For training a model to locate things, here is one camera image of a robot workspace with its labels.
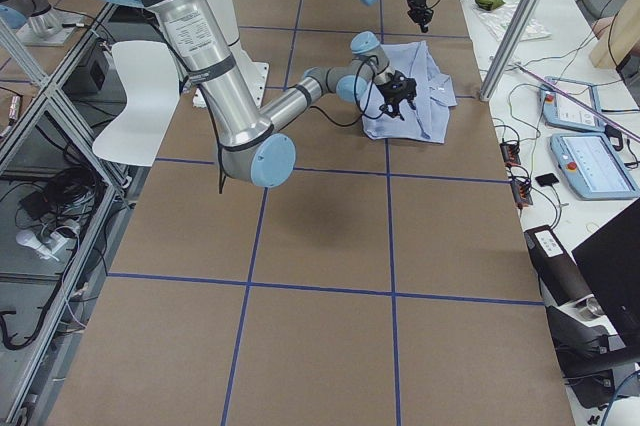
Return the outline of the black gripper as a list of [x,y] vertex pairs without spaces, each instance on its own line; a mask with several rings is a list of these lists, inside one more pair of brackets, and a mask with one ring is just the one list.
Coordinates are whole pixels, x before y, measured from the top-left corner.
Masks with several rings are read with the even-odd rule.
[[405,121],[400,111],[400,103],[406,101],[409,107],[416,111],[416,89],[415,79],[405,76],[401,71],[395,71],[388,82],[378,86],[384,99],[384,104],[379,107],[379,110],[384,115],[395,116],[401,121]]
[[422,33],[429,31],[429,24],[433,18],[433,9],[427,5],[426,0],[406,0],[409,8],[409,18],[419,25]]

